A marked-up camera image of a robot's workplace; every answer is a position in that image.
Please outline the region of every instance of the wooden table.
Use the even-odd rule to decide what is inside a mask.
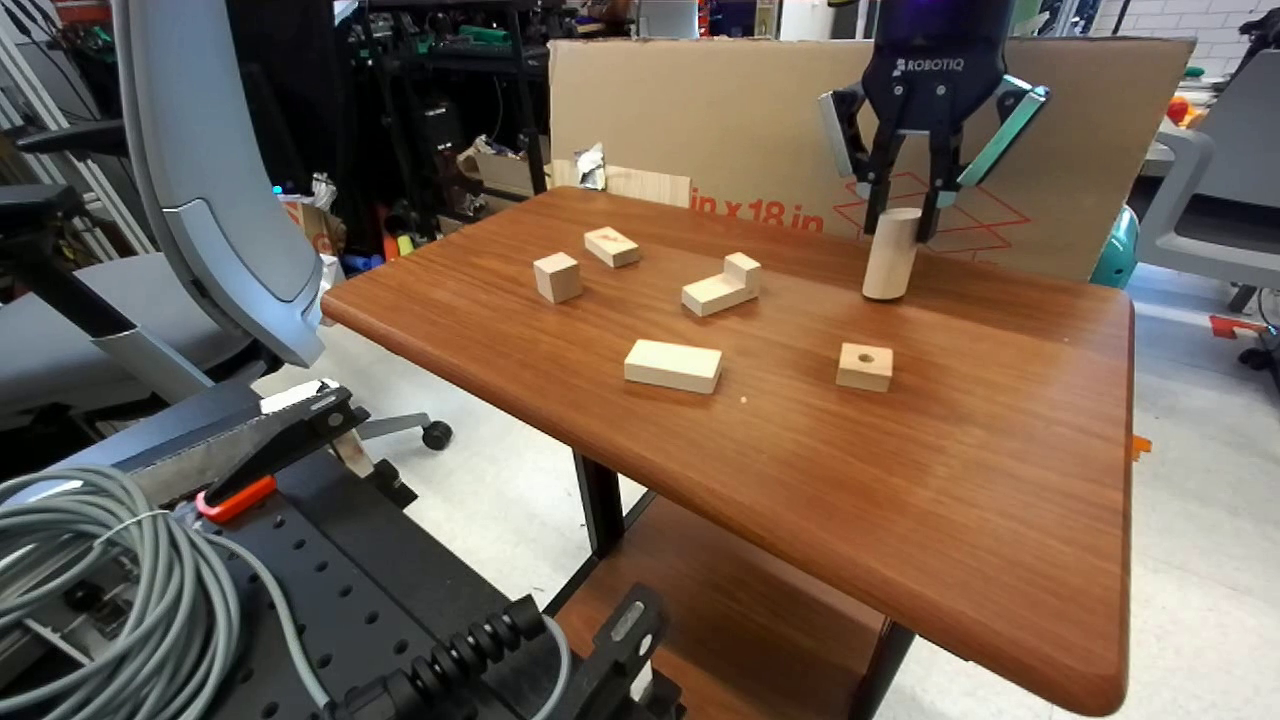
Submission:
[[[578,238],[599,223],[642,262],[597,265]],[[578,300],[534,295],[546,252],[578,258]],[[678,283],[727,252],[765,265],[765,295],[691,319]],[[324,312],[956,655],[1119,708],[1128,300],[922,258],[903,305],[868,305],[858,268],[846,242],[546,191]],[[723,349],[721,392],[628,385],[640,338]],[[834,387],[842,340],[895,349],[890,392]]]

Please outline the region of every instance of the small wooden cube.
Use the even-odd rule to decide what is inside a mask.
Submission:
[[[765,268],[746,252],[723,258],[723,275],[738,281],[752,295],[758,295],[758,288],[765,288]]]
[[[710,396],[721,382],[721,357],[723,352],[716,349],[634,340],[624,360],[624,382]]]
[[[754,300],[754,292],[733,275],[709,275],[709,281],[682,283],[678,292],[678,305],[691,315],[716,315],[746,300]]]
[[[578,281],[575,262],[569,252],[552,252],[552,258],[532,262],[532,283],[546,305],[564,305],[583,292],[583,281]]]
[[[890,349],[874,346],[839,346],[839,387],[888,392],[890,385]]]
[[[583,232],[583,249],[607,265],[607,268],[628,268],[628,265],[640,265],[640,245],[628,242],[624,232],[614,230],[591,230]]]

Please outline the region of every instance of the gray floor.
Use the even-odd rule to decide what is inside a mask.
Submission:
[[[1141,315],[1137,431],[1157,453],[1130,472],[1130,684],[1123,720],[1280,716],[1280,396],[1240,370],[1244,346],[1213,340],[1225,288],[1159,268],[1130,281]],[[344,382],[371,411],[429,409],[457,425],[441,457],[413,437],[371,453],[399,466],[429,532],[492,584],[546,600],[586,558],[569,447],[443,382],[327,329],[296,377]],[[1007,679],[915,644],[885,720],[1066,716]]]

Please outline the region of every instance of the cardboard box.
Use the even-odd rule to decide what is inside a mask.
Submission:
[[[944,213],[926,252],[1082,283],[1187,65],[1187,39],[1007,39],[1052,105],[983,187]],[[552,43],[552,156],[604,142],[607,163],[691,180],[691,213],[862,238],[819,95],[858,80],[873,43]],[[963,156],[994,133],[969,122]],[[906,142],[895,199],[918,206],[926,152]]]

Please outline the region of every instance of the chair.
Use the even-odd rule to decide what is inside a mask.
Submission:
[[[185,399],[252,382],[269,360],[320,357],[320,258],[265,176],[225,5],[121,0],[117,60],[160,258],[52,275],[33,249],[77,213],[77,196],[0,187],[5,262],[36,288],[0,310],[0,431],[46,409],[94,418],[146,396]],[[429,447],[451,437],[423,411],[376,425],[395,430],[423,430]]]
[[[1244,288],[1280,288],[1280,50],[1257,52],[1198,133],[1159,133],[1141,262]]]

